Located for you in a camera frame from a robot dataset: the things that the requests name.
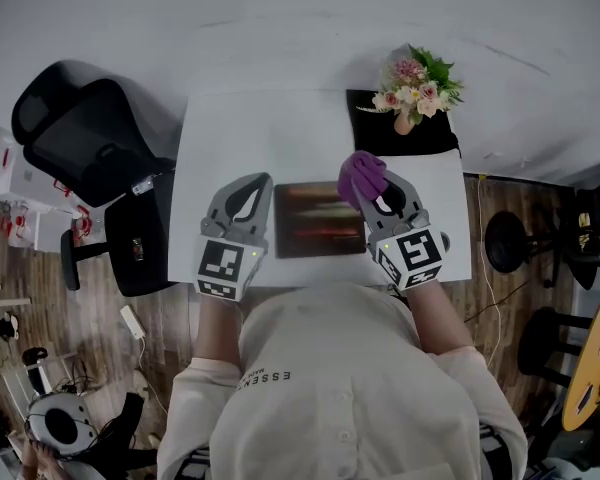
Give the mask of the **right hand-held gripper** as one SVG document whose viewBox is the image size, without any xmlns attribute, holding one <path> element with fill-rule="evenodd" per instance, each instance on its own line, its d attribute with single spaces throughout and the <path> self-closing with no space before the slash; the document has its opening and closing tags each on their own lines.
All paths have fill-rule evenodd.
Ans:
<svg viewBox="0 0 600 480">
<path fill-rule="evenodd" d="M 415 187 L 390 170 L 384 173 L 384 203 L 401 220 L 383 221 L 374 199 L 354 195 L 368 230 L 367 246 L 389 281 L 404 291 L 435 280 L 445 259 L 445 234 L 432 225 Z"/>
</svg>

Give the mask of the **white power strip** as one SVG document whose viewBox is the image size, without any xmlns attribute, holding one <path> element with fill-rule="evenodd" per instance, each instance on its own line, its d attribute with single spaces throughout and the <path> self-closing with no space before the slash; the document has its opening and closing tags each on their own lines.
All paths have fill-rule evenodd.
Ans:
<svg viewBox="0 0 600 480">
<path fill-rule="evenodd" d="M 130 305 L 125 305 L 122 307 L 120 309 L 120 315 L 131 335 L 136 340 L 144 340 L 146 338 L 145 329 Z"/>
</svg>

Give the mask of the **black stool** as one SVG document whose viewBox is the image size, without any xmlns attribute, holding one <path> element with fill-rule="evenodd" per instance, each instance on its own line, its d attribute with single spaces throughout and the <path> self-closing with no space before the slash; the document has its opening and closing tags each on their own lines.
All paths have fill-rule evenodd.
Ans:
<svg viewBox="0 0 600 480">
<path fill-rule="evenodd" d="M 550 383 L 568 388 L 571 377 L 547 366 L 554 352 L 578 357 L 582 347 L 560 340 L 560 328 L 588 330 L 592 318 L 567 315 L 553 308 L 535 311 L 526 323 L 518 345 L 517 366 L 521 374 L 537 376 Z"/>
<path fill-rule="evenodd" d="M 551 277 L 544 280 L 545 288 L 554 288 L 560 271 L 565 244 L 564 230 L 554 222 L 554 213 L 542 205 L 534 205 L 533 212 L 541 216 L 546 231 L 527 234 L 520 218 L 512 212 L 500 211 L 489 221 L 484 245 L 490 265 L 499 273 L 509 274 L 523 263 L 541 254 L 553 254 Z"/>
</svg>

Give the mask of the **person's cream shirt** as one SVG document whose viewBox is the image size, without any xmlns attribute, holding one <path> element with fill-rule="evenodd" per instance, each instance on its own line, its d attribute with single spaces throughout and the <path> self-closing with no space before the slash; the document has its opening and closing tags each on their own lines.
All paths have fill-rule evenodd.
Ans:
<svg viewBox="0 0 600 480">
<path fill-rule="evenodd" d="M 426 353 L 403 295 L 284 293 L 242 315 L 239 352 L 174 378 L 158 480 L 523 480 L 527 439 L 483 355 Z"/>
</svg>

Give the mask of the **white step stool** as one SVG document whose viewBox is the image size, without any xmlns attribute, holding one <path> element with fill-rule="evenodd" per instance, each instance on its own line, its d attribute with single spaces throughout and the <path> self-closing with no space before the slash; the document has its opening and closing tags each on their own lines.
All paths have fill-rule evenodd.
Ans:
<svg viewBox="0 0 600 480">
<path fill-rule="evenodd" d="M 30 404 L 38 398 L 58 390 L 73 379 L 71 368 L 78 358 L 76 352 L 59 356 L 50 355 L 37 367 L 21 365 L 10 367 L 1 373 L 13 404 L 22 418 L 28 414 Z"/>
</svg>

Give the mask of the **person's right forearm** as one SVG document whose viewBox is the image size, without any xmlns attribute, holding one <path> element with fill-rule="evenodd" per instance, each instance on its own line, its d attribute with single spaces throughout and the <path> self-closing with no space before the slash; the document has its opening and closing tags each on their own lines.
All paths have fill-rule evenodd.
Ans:
<svg viewBox="0 0 600 480">
<path fill-rule="evenodd" d="M 442 355 L 474 346 L 469 329 L 437 280 L 412 287 L 402 295 L 408 302 L 426 353 Z"/>
</svg>

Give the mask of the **black office chair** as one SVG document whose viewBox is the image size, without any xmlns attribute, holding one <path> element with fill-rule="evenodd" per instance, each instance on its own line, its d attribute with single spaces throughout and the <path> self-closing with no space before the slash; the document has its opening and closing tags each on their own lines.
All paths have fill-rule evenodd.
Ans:
<svg viewBox="0 0 600 480">
<path fill-rule="evenodd" d="M 176 163 L 151 151 L 117 81 L 80 82 L 68 62 L 57 61 L 18 98 L 11 129 L 30 164 L 104 211 L 103 240 L 76 245 L 73 231 L 61 236 L 68 290 L 80 288 L 78 263 L 102 254 L 109 256 L 125 297 L 171 286 L 168 250 Z M 131 187 L 150 175 L 160 176 L 155 189 L 134 196 Z M 133 258 L 134 238 L 142 240 L 143 261 Z"/>
</svg>

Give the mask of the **dark brown rectangular board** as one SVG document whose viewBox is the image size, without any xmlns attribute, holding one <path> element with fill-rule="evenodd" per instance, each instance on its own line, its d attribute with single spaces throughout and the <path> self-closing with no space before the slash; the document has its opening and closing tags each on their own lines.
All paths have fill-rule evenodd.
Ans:
<svg viewBox="0 0 600 480">
<path fill-rule="evenodd" d="M 362 254 L 364 221 L 334 181 L 274 188 L 275 251 L 280 259 Z"/>
</svg>

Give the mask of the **pink flower bouquet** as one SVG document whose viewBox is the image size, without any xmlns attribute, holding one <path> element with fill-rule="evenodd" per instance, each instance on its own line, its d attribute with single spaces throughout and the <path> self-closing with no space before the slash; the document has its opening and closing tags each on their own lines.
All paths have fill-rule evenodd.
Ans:
<svg viewBox="0 0 600 480">
<path fill-rule="evenodd" d="M 463 102 L 464 86 L 451 78 L 453 66 L 422 47 L 405 44 L 393 50 L 381 70 L 372 109 L 395 117 L 407 113 L 416 125 L 448 112 Z"/>
</svg>

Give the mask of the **black fabric bag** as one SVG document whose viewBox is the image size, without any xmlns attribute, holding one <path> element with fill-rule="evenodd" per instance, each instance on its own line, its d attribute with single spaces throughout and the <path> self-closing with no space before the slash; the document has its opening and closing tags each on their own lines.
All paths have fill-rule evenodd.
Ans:
<svg viewBox="0 0 600 480">
<path fill-rule="evenodd" d="M 446 113 L 438 112 L 433 118 L 424 117 L 407 135 L 400 135 L 394 129 L 396 117 L 392 113 L 363 110 L 371 107 L 373 96 L 372 91 L 346 91 L 356 150 L 364 150 L 378 157 L 433 155 L 460 150 Z"/>
</svg>

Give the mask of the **white grey round device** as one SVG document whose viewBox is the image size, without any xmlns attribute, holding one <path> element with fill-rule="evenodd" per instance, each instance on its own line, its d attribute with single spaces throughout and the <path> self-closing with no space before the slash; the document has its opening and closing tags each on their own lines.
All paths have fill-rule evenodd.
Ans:
<svg viewBox="0 0 600 480">
<path fill-rule="evenodd" d="M 75 394 L 53 393 L 31 403 L 26 418 L 35 441 L 72 456 L 88 449 L 97 437 L 84 400 Z"/>
</svg>

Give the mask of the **person's left forearm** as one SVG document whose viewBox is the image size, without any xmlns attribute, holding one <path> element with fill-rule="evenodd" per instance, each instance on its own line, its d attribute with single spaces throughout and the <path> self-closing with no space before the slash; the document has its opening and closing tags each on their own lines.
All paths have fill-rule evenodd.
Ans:
<svg viewBox="0 0 600 480">
<path fill-rule="evenodd" d="M 240 369 L 241 322 L 242 313 L 236 302 L 203 295 L 194 356 L 229 363 Z"/>
</svg>

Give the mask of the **purple cloth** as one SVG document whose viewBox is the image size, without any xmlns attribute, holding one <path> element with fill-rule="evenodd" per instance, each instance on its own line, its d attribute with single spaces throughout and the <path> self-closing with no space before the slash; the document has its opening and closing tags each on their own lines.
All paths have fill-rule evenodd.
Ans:
<svg viewBox="0 0 600 480">
<path fill-rule="evenodd" d="M 356 211 L 360 210 L 361 199 L 375 201 L 388 188 L 384 178 L 386 163 L 375 155 L 359 150 L 351 154 L 342 164 L 337 180 L 340 197 Z"/>
</svg>

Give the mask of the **pile of white red boxes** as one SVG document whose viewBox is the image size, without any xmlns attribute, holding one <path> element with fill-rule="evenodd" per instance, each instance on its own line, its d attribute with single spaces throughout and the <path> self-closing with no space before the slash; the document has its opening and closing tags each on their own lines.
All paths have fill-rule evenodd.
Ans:
<svg viewBox="0 0 600 480">
<path fill-rule="evenodd" d="M 90 207 L 58 180 L 34 167 L 10 132 L 0 127 L 0 230 L 12 247 L 58 253 L 61 235 Z"/>
</svg>

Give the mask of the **clear water bottle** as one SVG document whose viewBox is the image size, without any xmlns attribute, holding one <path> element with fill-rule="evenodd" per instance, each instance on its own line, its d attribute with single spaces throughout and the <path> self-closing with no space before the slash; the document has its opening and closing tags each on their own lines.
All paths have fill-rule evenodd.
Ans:
<svg viewBox="0 0 600 480">
<path fill-rule="evenodd" d="M 131 187 L 131 193 L 134 196 L 140 196 L 143 195 L 149 191 L 152 191 L 155 189 L 155 185 L 156 185 L 156 181 L 160 178 L 159 175 L 150 175 L 147 176 L 146 178 L 144 178 L 143 180 L 135 183 L 132 187 Z"/>
</svg>

